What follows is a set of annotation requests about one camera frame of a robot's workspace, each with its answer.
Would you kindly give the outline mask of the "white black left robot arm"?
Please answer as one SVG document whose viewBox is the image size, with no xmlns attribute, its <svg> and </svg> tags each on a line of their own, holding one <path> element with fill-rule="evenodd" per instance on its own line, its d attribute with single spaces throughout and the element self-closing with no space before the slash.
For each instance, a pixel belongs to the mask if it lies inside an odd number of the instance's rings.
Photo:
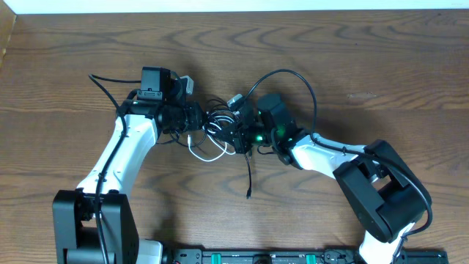
<svg viewBox="0 0 469 264">
<path fill-rule="evenodd" d="M 202 128 L 204 112 L 189 101 L 194 82 L 163 67 L 143 67 L 138 89 L 112 103 L 114 131 L 91 172 L 52 204 L 58 263 L 168 263 L 159 241 L 139 237 L 129 196 L 147 153 L 161 134 Z"/>
</svg>

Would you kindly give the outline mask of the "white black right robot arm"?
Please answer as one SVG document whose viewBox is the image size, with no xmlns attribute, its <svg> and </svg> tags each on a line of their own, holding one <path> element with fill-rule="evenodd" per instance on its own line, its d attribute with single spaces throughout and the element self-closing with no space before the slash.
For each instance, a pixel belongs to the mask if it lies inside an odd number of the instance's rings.
<svg viewBox="0 0 469 264">
<path fill-rule="evenodd" d="M 215 136 L 239 154 L 252 147 L 297 169 L 334 179 L 365 229 L 358 255 L 365 263 L 396 263 L 407 238 L 432 223 L 432 198 L 392 146 L 383 140 L 350 145 L 299 128 L 281 96 L 253 106 L 242 95 L 226 103 L 231 116 Z"/>
</svg>

